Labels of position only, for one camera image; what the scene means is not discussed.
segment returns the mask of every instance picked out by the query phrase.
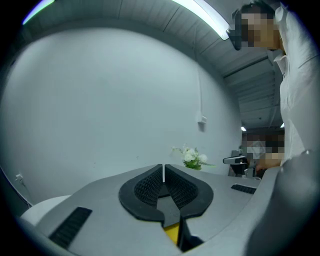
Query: black pad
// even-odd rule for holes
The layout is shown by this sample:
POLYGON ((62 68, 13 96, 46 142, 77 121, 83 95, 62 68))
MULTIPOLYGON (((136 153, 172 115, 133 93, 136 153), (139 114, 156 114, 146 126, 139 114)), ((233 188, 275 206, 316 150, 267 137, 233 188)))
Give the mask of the black pad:
POLYGON ((183 219, 201 216, 214 198, 211 187, 170 164, 164 166, 165 184, 183 219))
POLYGON ((164 224, 165 216, 157 210, 158 196, 163 185, 162 173, 163 166, 158 164, 128 180, 120 188, 120 203, 137 219, 164 224))

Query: ceiling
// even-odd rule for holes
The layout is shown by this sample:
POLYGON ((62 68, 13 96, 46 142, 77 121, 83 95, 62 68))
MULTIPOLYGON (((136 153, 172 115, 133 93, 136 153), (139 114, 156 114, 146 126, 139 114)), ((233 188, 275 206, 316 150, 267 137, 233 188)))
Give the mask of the ceiling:
MULTIPOLYGON (((231 13, 248 2, 206 1, 229 24, 231 13)), ((191 48, 195 42, 195 50, 237 95, 242 125, 248 132, 278 129, 282 124, 279 107, 282 77, 273 64, 274 53, 253 47, 236 51, 229 39, 222 40, 210 26, 172 0, 56 0, 28 21, 11 50, 17 51, 36 35, 61 24, 99 18, 142 23, 178 38, 191 48)))

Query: man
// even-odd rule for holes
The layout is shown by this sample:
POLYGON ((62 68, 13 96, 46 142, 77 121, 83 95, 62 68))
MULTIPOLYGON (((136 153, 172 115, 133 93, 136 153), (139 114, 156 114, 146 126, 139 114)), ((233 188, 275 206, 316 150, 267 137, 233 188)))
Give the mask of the man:
POLYGON ((284 158, 257 165, 256 170, 282 165, 305 150, 320 146, 320 56, 299 18, 279 1, 253 1, 232 14, 235 29, 228 32, 234 48, 244 45, 282 50, 277 62, 283 81, 280 108, 284 122, 284 158))

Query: gray curved surface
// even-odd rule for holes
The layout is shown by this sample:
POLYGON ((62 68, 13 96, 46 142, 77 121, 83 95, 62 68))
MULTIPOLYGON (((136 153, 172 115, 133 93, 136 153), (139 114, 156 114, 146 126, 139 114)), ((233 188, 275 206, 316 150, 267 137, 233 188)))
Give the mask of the gray curved surface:
POLYGON ((248 239, 268 206, 275 180, 280 169, 280 167, 268 169, 264 173, 263 179, 251 200, 236 218, 234 218, 221 232, 200 246, 187 251, 185 255, 246 255, 248 239))
POLYGON ((213 201, 204 214, 186 220, 193 236, 207 241, 223 230, 243 210, 252 194, 231 189, 233 184, 257 188, 260 180, 212 174, 173 165, 179 170, 206 182, 213 190, 213 201))
POLYGON ((76 207, 92 210, 68 250, 81 256, 178 255, 160 222, 134 218, 120 204, 120 187, 155 165, 99 179, 48 212, 36 229, 48 237, 76 207))
MULTIPOLYGON (((76 207, 85 207, 93 212, 70 244, 68 250, 71 253, 80 256, 181 255, 160 222, 134 218, 118 198, 119 190, 126 181, 154 166, 88 184, 48 212, 36 229, 48 237, 76 207)), ((280 168, 268 169, 260 181, 173 166, 206 182, 214 192, 213 201, 205 213, 186 220, 190 233, 204 243, 184 254, 244 255, 248 238, 268 205, 280 168), (257 190, 251 195, 231 189, 233 184, 257 190)))

